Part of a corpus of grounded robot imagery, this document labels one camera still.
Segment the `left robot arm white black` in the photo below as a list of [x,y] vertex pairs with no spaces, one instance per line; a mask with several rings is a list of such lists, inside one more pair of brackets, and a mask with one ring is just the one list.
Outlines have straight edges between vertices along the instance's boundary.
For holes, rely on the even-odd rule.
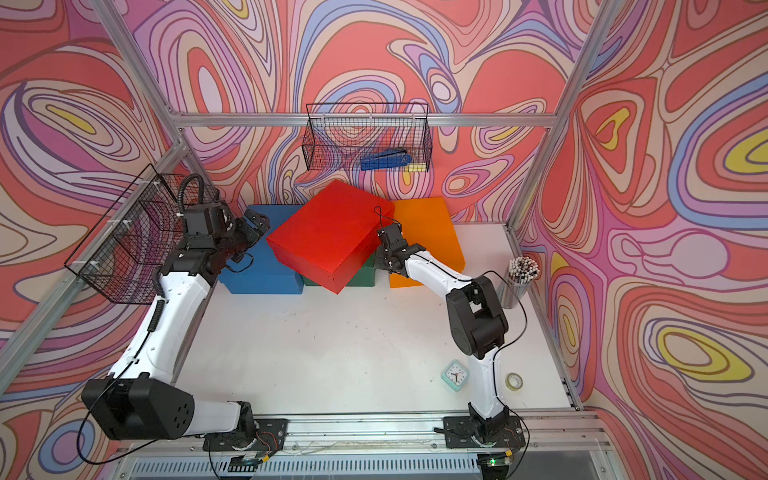
[[182,234],[147,278],[150,307],[119,360],[86,383],[81,399],[110,440],[146,447],[202,437],[207,451],[247,451],[260,434],[250,403],[201,400],[176,379],[218,277],[248,257],[270,223],[253,210],[235,215],[199,174],[181,180],[175,199]]

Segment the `red shoebox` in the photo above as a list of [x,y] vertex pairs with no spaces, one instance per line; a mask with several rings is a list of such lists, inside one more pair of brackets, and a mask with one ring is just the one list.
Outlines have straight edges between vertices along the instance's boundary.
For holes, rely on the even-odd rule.
[[394,210],[393,202],[335,180],[267,242],[279,262],[338,294],[374,254],[380,223]]

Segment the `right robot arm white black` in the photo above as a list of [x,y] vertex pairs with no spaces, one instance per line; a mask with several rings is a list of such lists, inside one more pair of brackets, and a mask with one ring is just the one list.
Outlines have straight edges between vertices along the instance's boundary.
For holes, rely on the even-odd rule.
[[449,448],[503,448],[517,452],[526,446],[519,416],[500,399],[495,356],[505,344],[509,324],[495,287],[481,275],[463,275],[434,257],[420,244],[404,238],[399,223],[381,227],[375,266],[410,278],[443,298],[451,337],[467,356],[470,400],[468,414],[446,417],[437,432]]

